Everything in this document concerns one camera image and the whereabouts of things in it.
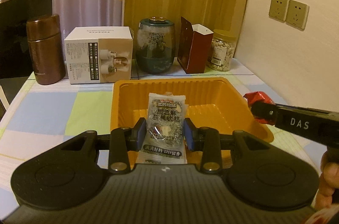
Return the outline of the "person's right hand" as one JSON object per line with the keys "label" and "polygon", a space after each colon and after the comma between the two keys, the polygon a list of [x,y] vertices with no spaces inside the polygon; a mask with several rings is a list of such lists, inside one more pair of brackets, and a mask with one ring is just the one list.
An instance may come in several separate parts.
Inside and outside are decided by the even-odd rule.
{"label": "person's right hand", "polygon": [[328,152],[321,159],[321,175],[318,192],[315,198],[315,209],[320,210],[333,203],[333,194],[339,188],[338,164],[330,162]]}

